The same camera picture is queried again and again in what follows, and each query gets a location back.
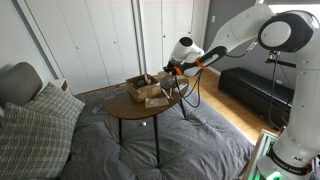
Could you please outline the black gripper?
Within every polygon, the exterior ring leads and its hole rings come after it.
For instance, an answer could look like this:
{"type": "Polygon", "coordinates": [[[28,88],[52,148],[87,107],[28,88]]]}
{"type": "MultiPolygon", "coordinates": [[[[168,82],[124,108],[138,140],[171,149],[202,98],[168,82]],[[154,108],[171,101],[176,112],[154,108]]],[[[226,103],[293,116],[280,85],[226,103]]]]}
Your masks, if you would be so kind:
{"type": "Polygon", "coordinates": [[[164,66],[163,71],[173,76],[176,75],[176,70],[174,69],[174,66],[172,64],[167,64],[166,66],[164,66]]]}

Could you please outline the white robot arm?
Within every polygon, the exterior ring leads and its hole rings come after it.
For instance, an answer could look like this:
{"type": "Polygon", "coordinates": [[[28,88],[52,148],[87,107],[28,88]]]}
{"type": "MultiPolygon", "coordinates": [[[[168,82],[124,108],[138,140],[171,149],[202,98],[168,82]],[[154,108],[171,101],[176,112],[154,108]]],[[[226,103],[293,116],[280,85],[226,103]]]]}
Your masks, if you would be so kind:
{"type": "Polygon", "coordinates": [[[273,13],[256,4],[226,22],[207,52],[184,37],[171,53],[166,72],[192,77],[252,39],[272,55],[296,55],[296,84],[289,122],[277,141],[257,160],[266,180],[309,180],[320,153],[320,27],[303,10],[273,13]]]}

